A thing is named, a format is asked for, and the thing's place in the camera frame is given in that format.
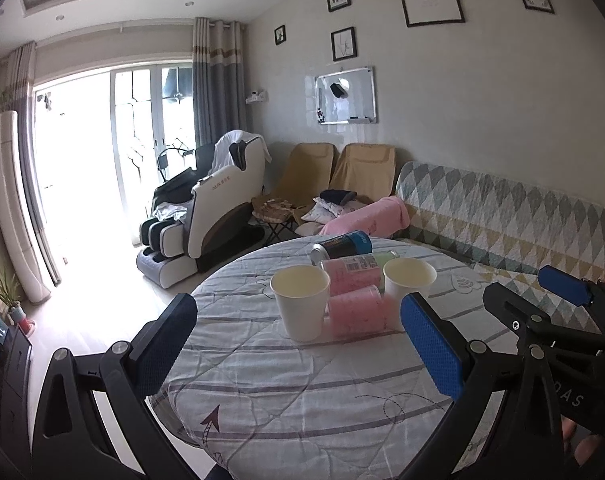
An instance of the metal screw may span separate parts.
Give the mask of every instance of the metal screw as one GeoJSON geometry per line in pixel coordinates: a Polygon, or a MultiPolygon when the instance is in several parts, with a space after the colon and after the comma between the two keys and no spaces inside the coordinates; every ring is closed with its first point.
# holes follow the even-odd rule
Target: metal screw
{"type": "Polygon", "coordinates": [[[469,343],[469,348],[474,354],[484,354],[487,351],[487,345],[482,341],[472,341],[469,343]]]}
{"type": "Polygon", "coordinates": [[[127,341],[119,341],[118,343],[114,343],[111,347],[111,351],[114,354],[124,354],[127,350],[129,344],[127,341]]]}
{"type": "Polygon", "coordinates": [[[543,352],[543,349],[538,345],[531,345],[529,351],[534,359],[540,360],[545,358],[545,352],[543,352]]]}
{"type": "Polygon", "coordinates": [[[65,357],[67,357],[68,353],[69,352],[67,351],[67,348],[58,348],[54,352],[54,359],[56,359],[57,361],[62,361],[65,357]]]}

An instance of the whiteboard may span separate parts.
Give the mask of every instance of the whiteboard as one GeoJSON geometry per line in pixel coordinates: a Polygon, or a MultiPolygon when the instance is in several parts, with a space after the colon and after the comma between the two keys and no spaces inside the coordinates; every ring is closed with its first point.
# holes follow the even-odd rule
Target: whiteboard
{"type": "Polygon", "coordinates": [[[316,106],[320,124],[375,123],[373,67],[317,77],[316,106]]]}

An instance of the pink blanket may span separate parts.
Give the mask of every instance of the pink blanket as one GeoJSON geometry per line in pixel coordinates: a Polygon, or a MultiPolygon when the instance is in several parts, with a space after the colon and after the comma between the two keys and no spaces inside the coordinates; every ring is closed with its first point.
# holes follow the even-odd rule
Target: pink blanket
{"type": "Polygon", "coordinates": [[[403,200],[388,196],[361,209],[339,216],[324,226],[321,235],[343,235],[364,231],[378,238],[388,238],[409,226],[409,213],[403,200]]]}

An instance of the tan folding chair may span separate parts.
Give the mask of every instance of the tan folding chair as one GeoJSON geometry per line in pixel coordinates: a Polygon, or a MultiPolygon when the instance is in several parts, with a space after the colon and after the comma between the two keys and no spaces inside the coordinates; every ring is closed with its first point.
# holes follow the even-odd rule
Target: tan folding chair
{"type": "Polygon", "coordinates": [[[279,234],[285,229],[294,232],[294,212],[310,210],[314,197],[327,189],[334,150],[334,145],[326,142],[298,144],[274,190],[252,199],[253,216],[271,230],[265,247],[273,240],[280,241],[279,234]]]}
{"type": "MultiPolygon", "coordinates": [[[[369,204],[391,195],[395,176],[396,148],[387,144],[348,144],[327,189],[356,191],[357,200],[369,204]]],[[[298,225],[305,223],[302,216],[309,210],[294,211],[298,225]]]]}

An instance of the plastic bag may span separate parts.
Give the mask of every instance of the plastic bag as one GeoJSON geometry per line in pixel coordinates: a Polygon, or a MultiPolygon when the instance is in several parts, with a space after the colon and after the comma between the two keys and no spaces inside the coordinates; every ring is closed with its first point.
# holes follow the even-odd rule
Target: plastic bag
{"type": "Polygon", "coordinates": [[[160,222],[171,219],[174,219],[176,222],[180,222],[186,216],[186,207],[179,204],[169,204],[167,202],[163,202],[157,206],[153,212],[153,215],[160,222]]]}

